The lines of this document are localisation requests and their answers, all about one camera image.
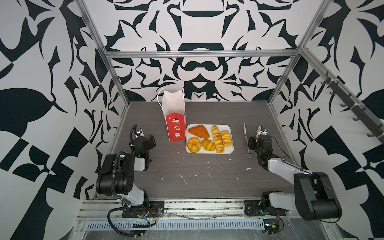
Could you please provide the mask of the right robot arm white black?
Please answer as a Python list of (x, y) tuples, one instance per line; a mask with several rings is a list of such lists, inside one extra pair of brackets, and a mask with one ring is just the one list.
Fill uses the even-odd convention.
[(336, 223), (342, 207), (327, 174), (310, 172), (274, 154), (272, 136), (246, 137), (248, 156), (255, 154), (258, 164), (294, 186), (294, 193), (263, 192), (260, 200), (245, 201), (247, 216), (277, 216), (283, 212), (297, 213), (306, 221)]

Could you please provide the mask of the grey wall hook rack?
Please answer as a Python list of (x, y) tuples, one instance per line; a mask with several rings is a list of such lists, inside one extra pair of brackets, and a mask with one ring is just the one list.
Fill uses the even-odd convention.
[(327, 77), (322, 85), (330, 87), (331, 95), (338, 96), (342, 100), (342, 108), (347, 108), (354, 113), (356, 117), (353, 120), (355, 122), (360, 121), (366, 126), (371, 132), (367, 134), (367, 137), (376, 138), (382, 145), (384, 144), (384, 123), (341, 80)]

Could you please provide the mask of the white plastic tray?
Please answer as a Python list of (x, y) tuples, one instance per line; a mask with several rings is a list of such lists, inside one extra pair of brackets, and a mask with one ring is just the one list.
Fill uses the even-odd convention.
[[(189, 149), (188, 149), (188, 142), (190, 139), (192, 138), (197, 138), (199, 139), (199, 141), (201, 143), (203, 143), (204, 140), (206, 139), (203, 139), (203, 138), (200, 138), (198, 136), (195, 136), (193, 134), (191, 134), (189, 132), (189, 129), (193, 128), (193, 127), (197, 127), (199, 124), (189, 124), (187, 125), (187, 135), (186, 135), (186, 142), (185, 142), (185, 149), (186, 149), (186, 152), (188, 154), (218, 154), (217, 153), (217, 150), (213, 150), (213, 151), (207, 151), (204, 149), (203, 146), (201, 146), (200, 150), (196, 153), (193, 153), (191, 152)], [(210, 140), (211, 142), (214, 142), (214, 138), (213, 138), (213, 134), (212, 134), (212, 127), (214, 126), (214, 124), (203, 124), (203, 126), (207, 129), (210, 137), (208, 138), (208, 140)], [(232, 130), (231, 130), (231, 127), (229, 125), (220, 125), (220, 124), (216, 124), (216, 126), (218, 127), (218, 130), (219, 130), (219, 133), (223, 132), (223, 131), (228, 131), (229, 132), (229, 135), (230, 135), (230, 138), (231, 140), (233, 140), (233, 135), (232, 135)], [(224, 151), (223, 153), (219, 153), (219, 155), (229, 155), (229, 154), (232, 154), (234, 152), (235, 148), (234, 148), (234, 144), (232, 144), (231, 146), (229, 147), (224, 147)]]

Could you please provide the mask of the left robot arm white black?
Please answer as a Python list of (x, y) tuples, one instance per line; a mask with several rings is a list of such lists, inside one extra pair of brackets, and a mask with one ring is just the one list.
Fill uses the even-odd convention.
[(114, 197), (129, 207), (142, 206), (148, 195), (134, 184), (134, 174), (148, 170), (149, 150), (155, 146), (154, 136), (140, 135), (130, 142), (130, 153), (107, 155), (96, 182), (97, 193)]

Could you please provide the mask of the long striped fake bread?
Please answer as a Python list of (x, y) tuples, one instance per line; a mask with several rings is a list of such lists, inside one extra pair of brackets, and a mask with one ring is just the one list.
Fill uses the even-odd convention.
[(218, 154), (221, 154), (225, 151), (224, 143), (219, 131), (219, 128), (217, 126), (212, 126), (211, 132), (213, 135), (214, 144), (216, 146), (216, 152)]

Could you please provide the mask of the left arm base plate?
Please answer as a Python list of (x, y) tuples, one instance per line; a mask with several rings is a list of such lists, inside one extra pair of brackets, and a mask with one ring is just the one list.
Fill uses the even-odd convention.
[(134, 206), (123, 210), (122, 218), (138, 218), (141, 215), (144, 215), (147, 218), (162, 217), (164, 209), (164, 201), (149, 201), (140, 206)]

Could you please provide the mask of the yellow shell fake bread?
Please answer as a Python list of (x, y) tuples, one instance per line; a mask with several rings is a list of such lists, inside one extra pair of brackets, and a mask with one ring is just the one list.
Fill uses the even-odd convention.
[(212, 152), (216, 149), (216, 145), (211, 140), (205, 139), (202, 141), (202, 147), (205, 151)]

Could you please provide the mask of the twisted fake bread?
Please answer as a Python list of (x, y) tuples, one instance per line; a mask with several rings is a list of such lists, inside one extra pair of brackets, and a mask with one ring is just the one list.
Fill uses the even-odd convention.
[(229, 131), (222, 131), (221, 138), (225, 147), (231, 147), (233, 145), (233, 140)]

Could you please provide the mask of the brown fake croissant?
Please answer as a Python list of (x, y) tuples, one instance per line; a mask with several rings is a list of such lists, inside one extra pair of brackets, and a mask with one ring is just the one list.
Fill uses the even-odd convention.
[(188, 132), (190, 134), (192, 134), (193, 136), (196, 136), (196, 137), (201, 138), (201, 139), (209, 139), (210, 138), (210, 134), (209, 134), (207, 128), (203, 125), (198, 125), (196, 127), (192, 127), (188, 130)]

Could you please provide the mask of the small circuit board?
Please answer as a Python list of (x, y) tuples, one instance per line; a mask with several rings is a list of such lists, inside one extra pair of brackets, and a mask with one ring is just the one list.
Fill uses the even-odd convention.
[(280, 233), (283, 229), (284, 229), (284, 221), (278, 217), (276, 220), (272, 221), (272, 220), (265, 220), (264, 221), (264, 233), (266, 233), (267, 235), (276, 235), (278, 233)]

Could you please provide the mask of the red white paper bag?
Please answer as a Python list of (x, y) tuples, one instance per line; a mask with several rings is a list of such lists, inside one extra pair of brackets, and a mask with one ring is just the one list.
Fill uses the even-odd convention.
[(169, 141), (185, 141), (187, 134), (184, 90), (172, 93), (162, 88), (157, 94), (157, 101), (166, 121)]

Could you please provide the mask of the yellow ring fake bread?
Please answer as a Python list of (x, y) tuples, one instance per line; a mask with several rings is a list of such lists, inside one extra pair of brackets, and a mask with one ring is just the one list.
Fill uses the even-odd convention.
[(198, 138), (191, 138), (187, 142), (187, 148), (190, 153), (198, 153), (202, 148), (202, 143)]

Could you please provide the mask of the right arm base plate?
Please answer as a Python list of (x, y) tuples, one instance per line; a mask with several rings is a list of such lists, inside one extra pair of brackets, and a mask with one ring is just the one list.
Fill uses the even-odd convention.
[(274, 208), (262, 200), (245, 200), (244, 214), (248, 217), (277, 217), (286, 216), (287, 210)]

